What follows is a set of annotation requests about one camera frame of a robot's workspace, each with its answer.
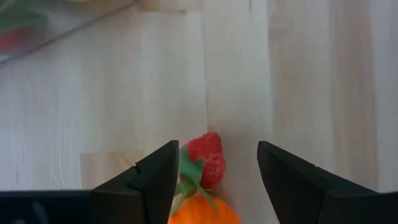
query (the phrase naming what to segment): wood grain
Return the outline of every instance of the wood grain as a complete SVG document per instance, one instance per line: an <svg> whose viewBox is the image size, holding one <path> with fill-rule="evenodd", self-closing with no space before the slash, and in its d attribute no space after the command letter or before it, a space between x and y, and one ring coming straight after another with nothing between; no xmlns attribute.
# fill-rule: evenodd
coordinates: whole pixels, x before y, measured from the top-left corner
<svg viewBox="0 0 398 224"><path fill-rule="evenodd" d="M369 1L331 1L336 172L378 188L376 91Z"/></svg>
<svg viewBox="0 0 398 224"><path fill-rule="evenodd" d="M398 19L397 1L370 1L379 190L398 190Z"/></svg>
<svg viewBox="0 0 398 224"><path fill-rule="evenodd" d="M266 10L261 0L203 2L208 125L222 138L223 197L243 223L277 222L256 160L258 140L272 140Z"/></svg>
<svg viewBox="0 0 398 224"><path fill-rule="evenodd" d="M328 1L279 1L270 13L275 144L335 170Z"/></svg>
<svg viewBox="0 0 398 224"><path fill-rule="evenodd" d="M126 6L131 6L134 0L113 0L113 1L91 1L91 2L68 2L68 1L47 1L32 0L35 11L45 15L43 22L32 26L27 38L20 49L11 54L0 52L0 63L10 58L20 57L31 50L36 50L41 45L51 42L59 37L75 30L81 26L87 26L94 21L118 12Z"/></svg>
<svg viewBox="0 0 398 224"><path fill-rule="evenodd" d="M80 155L83 189L93 189L134 166L143 151L101 152Z"/></svg>
<svg viewBox="0 0 398 224"><path fill-rule="evenodd" d="M185 12L201 10L202 0L141 0L139 10L141 12Z"/></svg>
<svg viewBox="0 0 398 224"><path fill-rule="evenodd" d="M0 68L0 189L79 189L80 154L206 132L198 13L130 9Z"/></svg>

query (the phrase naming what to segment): green stem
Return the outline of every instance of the green stem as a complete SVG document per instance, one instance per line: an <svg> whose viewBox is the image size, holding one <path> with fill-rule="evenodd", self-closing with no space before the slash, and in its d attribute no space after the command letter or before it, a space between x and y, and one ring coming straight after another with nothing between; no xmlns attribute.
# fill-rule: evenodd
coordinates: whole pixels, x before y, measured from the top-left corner
<svg viewBox="0 0 398 224"><path fill-rule="evenodd" d="M178 183L178 184L175 186L174 197L175 197L176 195L179 195L180 193L182 193L182 186L181 186L181 183Z"/></svg>
<svg viewBox="0 0 398 224"><path fill-rule="evenodd" d="M214 200L210 197L210 195L208 195L208 194L206 193L206 191L203 190L203 188L200 186L200 184L197 184L197 188L198 188L198 190L205 196L205 198L207 199L207 201L210 202L210 204L211 204L211 206L213 207L214 211L215 211L216 213L218 213L217 205L216 205L216 203L214 203Z"/></svg>
<svg viewBox="0 0 398 224"><path fill-rule="evenodd" d="M206 192L208 195L212 196L212 197L215 197L215 196L219 195L219 192L214 191L214 190L205 190L205 192Z"/></svg>
<svg viewBox="0 0 398 224"><path fill-rule="evenodd" d="M170 212L170 215L173 215L182 205L182 203L184 202L184 200L187 197L187 192L182 193L182 196L180 198L180 200L178 201L178 203L176 204L176 206L174 206Z"/></svg>

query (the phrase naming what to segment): red strawberry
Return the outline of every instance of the red strawberry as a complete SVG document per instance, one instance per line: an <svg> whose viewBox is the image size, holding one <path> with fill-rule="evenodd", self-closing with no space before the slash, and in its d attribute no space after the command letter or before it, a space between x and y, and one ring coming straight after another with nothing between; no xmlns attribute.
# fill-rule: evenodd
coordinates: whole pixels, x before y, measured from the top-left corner
<svg viewBox="0 0 398 224"><path fill-rule="evenodd" d="M189 158L192 162L203 159L203 175L200 185L204 189L216 187L225 173L225 159L220 135L216 132L206 133L198 139L187 143Z"/></svg>
<svg viewBox="0 0 398 224"><path fill-rule="evenodd" d="M25 39L26 28L18 28L9 32L0 32L0 52L17 50Z"/></svg>
<svg viewBox="0 0 398 224"><path fill-rule="evenodd" d="M202 193L217 211L216 204L209 195L225 173L225 159L221 138L218 133L207 133L184 145L180 150L178 170L180 182L174 196L182 194L181 199L171 211L173 214L186 198Z"/></svg>

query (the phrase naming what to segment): strawberry leaf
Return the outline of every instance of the strawberry leaf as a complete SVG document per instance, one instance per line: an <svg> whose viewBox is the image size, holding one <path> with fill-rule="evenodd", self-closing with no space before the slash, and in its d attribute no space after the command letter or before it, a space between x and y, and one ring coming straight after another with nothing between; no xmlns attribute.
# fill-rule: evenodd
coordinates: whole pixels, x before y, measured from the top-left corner
<svg viewBox="0 0 398 224"><path fill-rule="evenodd" d="M208 195L212 196L212 197L218 196L218 195L220 194L219 192L214 191L214 190L205 190L205 192L206 192Z"/></svg>
<svg viewBox="0 0 398 224"><path fill-rule="evenodd" d="M192 182L186 175L180 174L180 183L177 184L177 188L175 190L174 196L178 194L182 194L180 200L177 202L176 206L170 212L170 215L173 215L182 205L183 201L186 198L192 197L197 192L197 185Z"/></svg>
<svg viewBox="0 0 398 224"><path fill-rule="evenodd" d="M13 15L0 14L0 32L9 32L14 29L26 27L42 19L45 19L45 16L33 11L20 12Z"/></svg>
<svg viewBox="0 0 398 224"><path fill-rule="evenodd" d="M28 0L2 0L0 3L0 15L18 14L28 10Z"/></svg>
<svg viewBox="0 0 398 224"><path fill-rule="evenodd" d="M199 183L205 166L203 159L197 159L195 162L192 162L189 158L188 148L184 146L180 150L179 162L178 169L180 174L187 176L192 182Z"/></svg>
<svg viewBox="0 0 398 224"><path fill-rule="evenodd" d="M203 188L200 186L200 184L197 184L197 188L198 190L203 194L203 196L205 196L205 198L207 199L207 201L209 201L209 203L211 204L211 206L213 207L214 211L216 213L218 213L218 209L217 209L217 205L214 202L214 200L212 199L212 197L210 197L210 195L207 194L207 192L205 190L203 190Z"/></svg>

